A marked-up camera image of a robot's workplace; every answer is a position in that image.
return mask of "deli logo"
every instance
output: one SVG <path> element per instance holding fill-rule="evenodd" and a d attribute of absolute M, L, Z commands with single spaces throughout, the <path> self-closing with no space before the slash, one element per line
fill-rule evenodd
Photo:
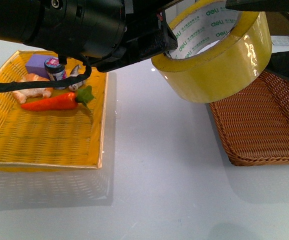
<path fill-rule="evenodd" d="M 212 27 L 218 26 L 220 24 L 224 24 L 224 21 L 220 20 L 220 21 L 214 21 L 213 23 L 211 23 Z"/>
<path fill-rule="evenodd" d="M 180 46 L 179 51 L 182 52 L 182 50 L 186 47 L 187 41 L 184 41 L 183 44 Z"/>
<path fill-rule="evenodd" d="M 184 58 L 185 58 L 185 59 L 189 58 L 191 54 L 193 54 L 193 52 L 190 50 L 190 51 L 186 54 L 186 56 L 185 56 Z"/>
<path fill-rule="evenodd" d="M 207 16 L 210 16 L 211 14 L 215 14 L 215 13 L 219 13 L 219 9 L 218 8 L 214 8 L 212 10 L 207 11 L 205 14 Z"/>
<path fill-rule="evenodd" d="M 225 35 L 227 35 L 228 33 L 229 33 L 228 31 L 222 31 L 222 32 L 218 32 L 218 33 L 216 34 L 216 36 L 217 36 L 217 37 L 225 36 Z"/>
<path fill-rule="evenodd" d="M 176 37 L 176 39 L 178 39 L 180 36 L 181 36 L 181 32 L 178 31 L 178 32 L 175 34 L 175 37 Z"/>

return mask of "screw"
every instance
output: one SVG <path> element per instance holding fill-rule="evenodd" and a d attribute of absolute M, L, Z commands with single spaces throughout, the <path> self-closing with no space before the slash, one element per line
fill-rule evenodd
<path fill-rule="evenodd" d="M 55 8 L 58 9 L 60 7 L 60 2 L 59 0 L 51 0 L 51 5 Z"/>

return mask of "black cable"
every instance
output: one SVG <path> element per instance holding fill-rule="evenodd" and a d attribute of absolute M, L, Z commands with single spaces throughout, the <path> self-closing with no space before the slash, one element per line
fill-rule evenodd
<path fill-rule="evenodd" d="M 22 89 L 39 89 L 39 88 L 63 88 L 68 87 L 73 84 L 80 83 L 87 78 L 90 77 L 92 68 L 88 59 L 80 55 L 78 57 L 79 60 L 83 62 L 85 66 L 85 71 L 83 74 L 79 74 L 78 76 L 69 76 L 61 81 L 26 81 L 26 82 L 9 82 L 9 83 L 1 83 L 0 82 L 0 93 L 12 92 L 16 90 Z"/>

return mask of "small jar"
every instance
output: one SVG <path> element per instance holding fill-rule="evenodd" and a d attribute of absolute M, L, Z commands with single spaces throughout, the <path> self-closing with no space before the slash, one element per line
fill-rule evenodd
<path fill-rule="evenodd" d="M 44 62 L 44 68 L 51 81 L 60 81 L 67 78 L 65 66 L 59 63 L 59 59 L 57 57 L 48 58 Z M 65 87 L 55 87 L 54 89 L 63 90 Z"/>

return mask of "white table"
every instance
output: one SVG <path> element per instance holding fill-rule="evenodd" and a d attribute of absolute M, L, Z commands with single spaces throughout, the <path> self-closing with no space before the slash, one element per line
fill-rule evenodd
<path fill-rule="evenodd" d="M 32 49 L 0 41 L 0 66 Z M 289 240 L 289 165 L 231 165 L 152 68 L 109 75 L 102 169 L 0 172 L 0 240 Z"/>

